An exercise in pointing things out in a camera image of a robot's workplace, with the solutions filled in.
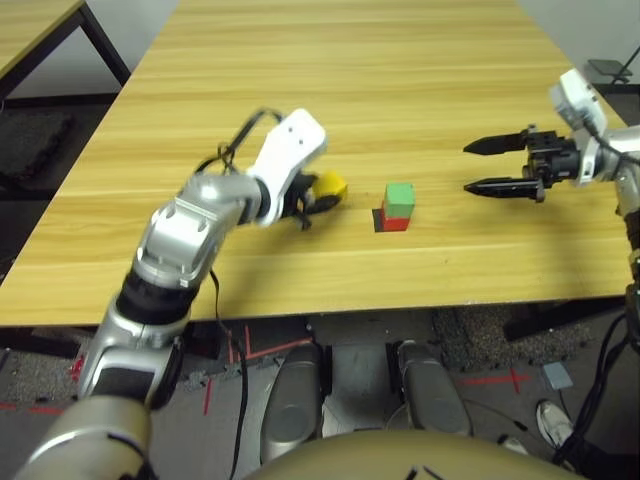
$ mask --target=gray mat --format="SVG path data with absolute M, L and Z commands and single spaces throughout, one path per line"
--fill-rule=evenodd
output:
M 543 365 L 574 358 L 592 340 L 588 324 L 576 323 L 507 342 L 502 327 L 512 319 L 507 305 L 439 309 L 434 330 L 450 369 L 480 371 L 512 365 Z
M 25 180 L 55 154 L 72 117 L 63 113 L 4 112 L 0 116 L 0 172 Z

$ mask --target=white sneaker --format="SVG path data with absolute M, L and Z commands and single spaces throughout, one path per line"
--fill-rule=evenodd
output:
M 529 452 L 527 451 L 525 446 L 516 437 L 504 436 L 500 438 L 500 440 L 498 440 L 498 445 L 506 448 L 507 450 L 511 450 L 512 452 L 529 455 Z
M 573 424 L 562 409 L 549 400 L 541 400 L 536 407 L 536 420 L 542 438 L 556 450 L 573 433 Z

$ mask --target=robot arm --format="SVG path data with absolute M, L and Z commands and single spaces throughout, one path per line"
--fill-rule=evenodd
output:
M 152 215 L 91 343 L 80 401 L 54 424 L 18 478 L 153 477 L 149 409 L 173 393 L 189 308 L 224 237 L 236 225 L 275 223 L 294 178 L 325 146 L 324 129 L 296 110 L 267 135 L 246 174 L 198 172 Z
M 627 324 L 631 346 L 640 353 L 640 125 L 607 130 L 607 120 L 593 87 L 577 70 L 551 89 L 555 110 L 571 127 L 572 138 L 529 127 L 520 133 L 478 139 L 464 150 L 494 155 L 528 150 L 523 178 L 486 178 L 465 185 L 476 195 L 544 201 L 545 189 L 563 180 L 584 186 L 592 180 L 615 182 L 618 213 L 631 245 L 634 282 L 627 287 Z

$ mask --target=black cable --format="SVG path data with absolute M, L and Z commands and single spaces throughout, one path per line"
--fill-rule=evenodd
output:
M 617 148 L 612 147 L 609 142 L 607 142 L 604 138 L 602 138 L 600 136 L 600 134 L 598 133 L 598 130 L 597 130 L 596 126 L 593 124 L 593 122 L 585 121 L 584 122 L 584 128 L 585 128 L 585 130 L 587 132 L 589 132 L 589 134 L 595 139 L 596 142 L 598 142 L 598 144 L 603 149 L 608 150 L 609 152 L 613 153 L 615 156 L 618 157 L 618 159 L 620 159 L 621 162 L 629 162 L 629 163 L 634 163 L 636 165 L 640 165 L 640 160 L 638 160 L 637 158 L 632 157 L 628 153 L 623 153 L 620 150 L 618 150 Z
M 560 397 L 560 404 L 562 405 L 562 409 L 564 410 L 564 413 L 567 415 L 567 418 L 571 420 L 569 409 L 567 408 L 567 404 L 564 401 L 564 395 L 562 394 L 562 389 L 558 390 L 558 396 Z
M 568 456 L 571 455 L 582 443 L 584 435 L 589 430 L 589 427 L 591 426 L 591 423 L 595 418 L 596 412 L 598 411 L 598 407 L 600 406 L 602 398 L 604 397 L 609 372 L 611 372 L 616 361 L 629 343 L 629 338 L 625 335 L 625 337 L 620 342 L 618 342 L 616 345 L 611 347 L 609 351 L 607 351 L 609 342 L 611 341 L 611 337 L 613 336 L 616 327 L 623 319 L 624 314 L 616 317 L 609 326 L 609 329 L 607 330 L 607 333 L 602 340 L 600 353 L 598 355 L 598 363 L 596 365 L 596 376 L 593 385 L 589 390 L 589 393 L 585 397 L 584 402 L 582 403 L 580 413 L 578 414 L 578 417 L 573 425 L 573 433 L 556 451 L 556 454 L 553 457 L 553 463 L 557 465 L 564 462 L 568 458 Z
M 238 466 L 238 456 L 240 455 L 240 442 L 242 440 L 242 426 L 244 424 L 244 416 L 247 413 L 247 401 L 249 396 L 249 375 L 247 373 L 247 357 L 245 355 L 244 349 L 240 346 L 240 342 L 237 338 L 233 336 L 231 330 L 224 324 L 222 319 L 220 318 L 220 313 L 218 312 L 218 299 L 220 296 L 220 282 L 218 281 L 218 277 L 213 272 L 213 270 L 209 270 L 209 275 L 211 276 L 211 280 L 213 280 L 213 285 L 216 288 L 216 321 L 218 326 L 225 334 L 225 336 L 229 339 L 233 349 L 240 356 L 240 372 L 242 375 L 242 394 L 240 398 L 240 412 L 238 413 L 238 426 L 236 428 L 236 443 L 233 447 L 233 463 L 231 464 L 231 473 L 229 474 L 229 480 L 233 479 L 233 475 L 236 473 L 236 467 Z
M 278 123 L 280 123 L 284 118 L 284 116 L 277 110 L 274 110 L 272 108 L 261 108 L 260 110 L 255 112 L 249 118 L 249 120 L 245 122 L 240 131 L 236 133 L 235 137 L 233 137 L 231 143 L 219 144 L 218 153 L 214 157 L 210 157 L 203 161 L 200 165 L 198 165 L 198 168 L 196 168 L 194 173 L 204 171 L 209 165 L 217 162 L 218 160 L 221 160 L 224 163 L 225 173 L 227 171 L 235 172 L 236 168 L 233 165 L 233 158 L 235 157 L 236 150 L 238 150 L 238 147 L 240 147 L 244 139 L 247 138 L 247 135 L 249 135 L 251 130 L 253 130 L 260 119 L 262 119 L 262 117 L 264 117 L 265 115 L 271 115 Z
M 471 400 L 469 398 L 463 398 L 462 401 L 464 403 L 468 403 L 469 405 L 475 405 L 476 407 L 480 407 L 480 408 L 484 408 L 485 410 L 494 413 L 495 415 L 498 415 L 502 418 L 504 418 L 505 420 L 510 421 L 511 423 L 513 423 L 518 430 L 526 433 L 527 435 L 529 435 L 531 438 L 533 438 L 536 442 L 538 442 L 541 445 L 545 445 L 545 446 L 549 446 L 549 444 L 547 444 L 546 442 L 540 440 L 538 437 L 536 437 L 533 433 L 531 433 L 531 430 L 529 429 L 529 427 L 527 427 L 524 423 L 522 423 L 519 420 L 516 420 L 515 418 L 510 417 L 509 415 L 507 415 L 504 412 L 501 412 L 500 410 L 498 410 L 497 408 L 494 408 L 490 405 L 486 405 L 484 403 L 481 402 L 477 402 L 475 400 Z

